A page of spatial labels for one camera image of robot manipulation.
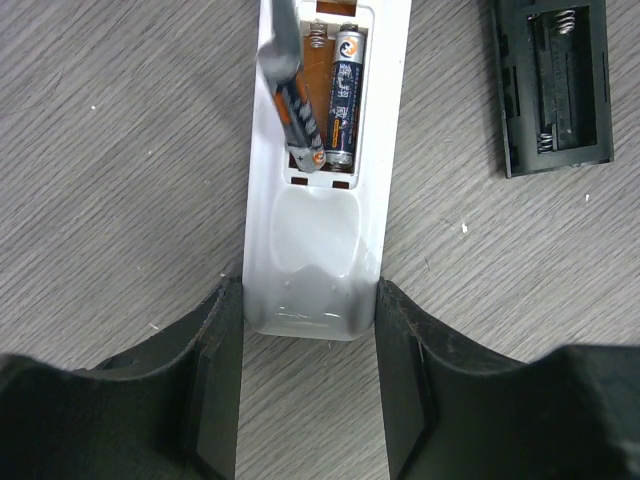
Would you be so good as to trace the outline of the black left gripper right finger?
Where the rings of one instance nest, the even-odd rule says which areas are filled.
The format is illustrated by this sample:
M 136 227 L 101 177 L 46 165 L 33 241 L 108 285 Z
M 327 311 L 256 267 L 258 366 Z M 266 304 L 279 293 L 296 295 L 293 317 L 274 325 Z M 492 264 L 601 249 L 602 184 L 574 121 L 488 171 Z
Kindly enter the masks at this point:
M 375 341 L 394 479 L 635 479 L 639 350 L 564 345 L 501 355 L 377 290 Z

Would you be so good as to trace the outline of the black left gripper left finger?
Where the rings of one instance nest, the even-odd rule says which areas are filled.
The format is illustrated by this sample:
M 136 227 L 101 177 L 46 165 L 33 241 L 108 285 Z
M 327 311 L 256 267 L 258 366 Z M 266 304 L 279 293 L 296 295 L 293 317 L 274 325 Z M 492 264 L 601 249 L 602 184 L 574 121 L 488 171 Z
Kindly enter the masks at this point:
M 1 358 L 5 479 L 231 479 L 242 376 L 242 283 L 91 369 Z

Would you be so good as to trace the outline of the dark blue AAA battery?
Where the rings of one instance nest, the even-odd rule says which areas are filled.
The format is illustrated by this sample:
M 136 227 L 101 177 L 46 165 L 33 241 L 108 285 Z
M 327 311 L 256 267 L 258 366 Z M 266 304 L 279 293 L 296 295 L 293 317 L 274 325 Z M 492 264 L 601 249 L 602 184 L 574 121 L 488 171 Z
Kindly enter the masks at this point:
M 366 36 L 355 24 L 344 24 L 336 35 L 327 116 L 325 153 L 334 171 L 353 166 L 357 143 Z

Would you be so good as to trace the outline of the yellow handled screwdriver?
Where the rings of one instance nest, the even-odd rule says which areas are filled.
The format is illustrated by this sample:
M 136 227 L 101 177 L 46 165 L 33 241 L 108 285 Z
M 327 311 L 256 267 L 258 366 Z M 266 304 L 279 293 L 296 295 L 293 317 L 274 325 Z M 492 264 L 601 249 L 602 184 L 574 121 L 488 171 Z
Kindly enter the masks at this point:
M 257 61 L 270 87 L 293 79 L 302 66 L 302 40 L 294 2 L 274 0 L 271 8 L 272 37 L 258 49 Z

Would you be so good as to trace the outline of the black remote control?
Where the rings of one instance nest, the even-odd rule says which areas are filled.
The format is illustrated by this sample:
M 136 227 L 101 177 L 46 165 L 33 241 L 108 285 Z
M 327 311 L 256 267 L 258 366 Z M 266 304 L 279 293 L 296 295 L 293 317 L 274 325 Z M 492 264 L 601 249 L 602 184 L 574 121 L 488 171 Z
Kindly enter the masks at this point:
M 493 1 L 505 173 L 614 159 L 603 1 Z

